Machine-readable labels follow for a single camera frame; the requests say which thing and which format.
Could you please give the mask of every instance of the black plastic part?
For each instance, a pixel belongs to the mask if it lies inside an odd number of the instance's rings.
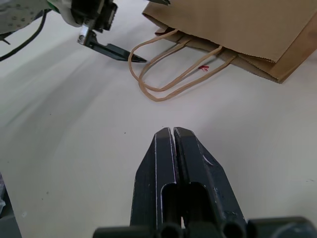
[[[72,0],[71,12],[73,16],[96,19],[101,0]]]
[[[104,4],[100,16],[97,18],[94,29],[102,32],[102,30],[109,31],[117,12],[118,6],[112,1],[108,1],[108,3]]]
[[[94,238],[317,238],[304,218],[246,224],[225,172],[190,130],[154,135],[135,176],[130,227]],[[181,228],[181,219],[185,228]]]
[[[0,41],[3,41],[5,43],[7,43],[8,45],[10,45],[10,42],[6,40],[6,38],[10,35],[12,35],[14,33],[13,32],[7,32],[7,33],[3,33],[3,34],[0,34]]]
[[[250,220],[248,238],[316,238],[314,226],[305,218],[273,218]]]
[[[104,46],[99,44],[96,38],[96,34],[93,31],[90,32],[85,45],[93,49],[94,51],[97,51],[115,60],[128,61],[128,58],[130,55],[129,51],[126,51],[125,49],[120,48],[118,46],[115,46],[112,44],[107,44],[106,46]],[[147,62],[147,61],[146,59],[140,56],[133,55],[132,62]]]
[[[163,223],[164,187],[176,185],[175,149],[168,128],[157,132],[136,172],[131,210],[131,226],[156,230]]]

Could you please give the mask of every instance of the paper bag handle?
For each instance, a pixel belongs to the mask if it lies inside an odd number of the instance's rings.
[[[233,59],[235,58],[234,57],[231,57],[230,59],[228,59],[224,64],[222,64],[221,66],[219,66],[218,68],[214,69],[213,71],[205,74],[204,76],[194,80],[193,82],[190,82],[178,89],[176,89],[175,91],[173,91],[172,93],[168,94],[166,97],[163,97],[163,98],[157,98],[155,96],[153,96],[152,94],[150,94],[147,89],[151,90],[151,91],[154,91],[154,92],[163,92],[163,91],[166,91],[170,88],[172,88],[173,86],[175,86],[176,84],[178,84],[179,82],[181,82],[184,77],[190,73],[193,69],[195,69],[201,62],[203,62],[204,60],[208,59],[209,57],[213,56],[213,55],[216,55],[217,53],[219,53],[222,49],[222,46],[219,46],[217,49],[211,51],[210,53],[208,53],[207,55],[205,55],[204,57],[200,58],[197,62],[195,62],[191,67],[189,67],[185,72],[183,72],[180,76],[178,76],[176,79],[174,79],[173,81],[171,81],[169,84],[165,85],[164,87],[162,88],[155,88],[155,87],[152,87],[148,84],[146,84],[145,82],[142,81],[142,77],[144,76],[144,74],[159,60],[161,60],[162,58],[166,57],[166,56],[169,56],[171,55],[172,53],[182,49],[183,47],[185,47],[185,45],[190,41],[190,39],[187,39],[185,40],[183,43],[180,43],[178,45],[176,45],[175,47],[169,49],[168,51],[166,52],[163,52],[161,53],[160,55],[154,57],[144,68],[143,70],[141,71],[140,73],[140,76],[137,76],[134,71],[133,71],[133,68],[132,68],[132,56],[134,54],[134,52],[142,47],[142,46],[145,46],[145,45],[148,45],[148,44],[151,44],[151,43],[154,43],[156,41],[159,41],[161,39],[164,39],[168,36],[171,36],[175,33],[177,33],[178,30],[173,30],[171,32],[168,32],[164,35],[161,35],[161,36],[158,36],[158,37],[155,37],[151,40],[148,40],[146,42],[143,42],[139,45],[137,45],[135,48],[132,49],[131,51],[131,54],[129,55],[129,58],[128,58],[128,64],[129,64],[129,69],[130,69],[130,72],[132,74],[132,76],[138,81],[139,83],[139,87],[141,89],[141,91],[148,97],[150,98],[151,100],[155,101],[155,102],[161,102],[161,101],[165,101],[165,100],[168,100],[170,98],[173,98],[175,97],[176,95],[180,94],[181,92],[195,86],[196,84],[199,84],[203,81],[205,81],[206,79],[208,79],[209,77],[213,76],[214,74],[216,74],[217,72],[221,71],[222,69],[224,69],[225,67],[227,67],[232,61]]]

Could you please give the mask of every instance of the screw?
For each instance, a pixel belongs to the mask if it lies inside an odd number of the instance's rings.
[[[79,38],[78,38],[78,40],[79,40],[80,42],[84,41],[84,36],[83,36],[83,35],[80,35]]]

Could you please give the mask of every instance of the brown paper bag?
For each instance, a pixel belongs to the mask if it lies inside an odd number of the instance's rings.
[[[149,3],[143,14],[163,30],[200,38],[188,46],[238,52],[233,64],[279,83],[317,48],[317,0],[173,0]]]

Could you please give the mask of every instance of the red mark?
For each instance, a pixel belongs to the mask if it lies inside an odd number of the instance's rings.
[[[202,66],[199,66],[198,69],[201,69],[203,72],[207,72],[208,69],[209,69],[209,66],[207,66],[207,65],[202,65]]]

